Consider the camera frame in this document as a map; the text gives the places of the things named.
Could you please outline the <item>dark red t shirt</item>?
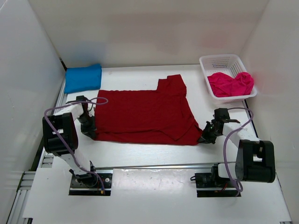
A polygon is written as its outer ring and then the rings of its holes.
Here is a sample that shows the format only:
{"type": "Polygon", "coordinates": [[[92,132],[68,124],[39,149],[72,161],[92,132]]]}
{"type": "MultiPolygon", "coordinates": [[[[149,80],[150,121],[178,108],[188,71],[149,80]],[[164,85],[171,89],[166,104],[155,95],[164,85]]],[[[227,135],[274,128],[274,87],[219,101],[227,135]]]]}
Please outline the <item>dark red t shirt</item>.
{"type": "Polygon", "coordinates": [[[156,90],[98,92],[96,140],[195,146],[202,135],[180,74],[159,79],[156,90]]]}

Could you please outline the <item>blue t shirt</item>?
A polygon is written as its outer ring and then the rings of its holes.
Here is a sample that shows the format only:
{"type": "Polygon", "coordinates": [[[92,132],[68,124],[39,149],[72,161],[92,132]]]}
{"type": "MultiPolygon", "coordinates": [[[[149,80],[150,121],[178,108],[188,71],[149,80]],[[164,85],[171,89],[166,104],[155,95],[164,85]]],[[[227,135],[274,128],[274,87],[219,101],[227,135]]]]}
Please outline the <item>blue t shirt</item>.
{"type": "Polygon", "coordinates": [[[64,93],[98,90],[101,88],[102,67],[94,64],[88,67],[68,68],[65,73],[64,93]]]}

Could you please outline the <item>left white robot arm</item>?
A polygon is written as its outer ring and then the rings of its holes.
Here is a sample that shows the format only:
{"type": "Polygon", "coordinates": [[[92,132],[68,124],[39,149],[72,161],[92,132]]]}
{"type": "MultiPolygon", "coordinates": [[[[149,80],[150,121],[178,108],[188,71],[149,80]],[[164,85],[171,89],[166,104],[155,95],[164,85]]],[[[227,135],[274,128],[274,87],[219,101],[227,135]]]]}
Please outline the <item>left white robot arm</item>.
{"type": "Polygon", "coordinates": [[[77,96],[76,100],[60,107],[49,108],[43,117],[43,144],[47,153],[63,159],[70,167],[70,173],[81,184],[91,188],[99,182],[91,161],[78,150],[78,135],[74,122],[80,122],[82,134],[96,137],[95,117],[89,114],[88,100],[77,96]]]}

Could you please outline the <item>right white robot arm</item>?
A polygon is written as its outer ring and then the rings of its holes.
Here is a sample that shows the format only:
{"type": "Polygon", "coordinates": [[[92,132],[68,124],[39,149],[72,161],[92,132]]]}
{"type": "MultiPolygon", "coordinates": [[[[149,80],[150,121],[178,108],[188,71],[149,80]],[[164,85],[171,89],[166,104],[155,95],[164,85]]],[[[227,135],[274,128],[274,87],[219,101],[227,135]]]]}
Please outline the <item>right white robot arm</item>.
{"type": "Polygon", "coordinates": [[[240,182],[272,183],[276,177],[274,145],[271,141],[261,140],[248,132],[246,125],[252,119],[242,124],[231,119],[229,111],[232,108],[215,109],[213,119],[206,122],[199,144],[214,144],[217,137],[225,136],[223,143],[223,159],[228,178],[234,184],[240,182]],[[231,141],[237,148],[234,178],[228,166],[227,143],[231,141]]]}

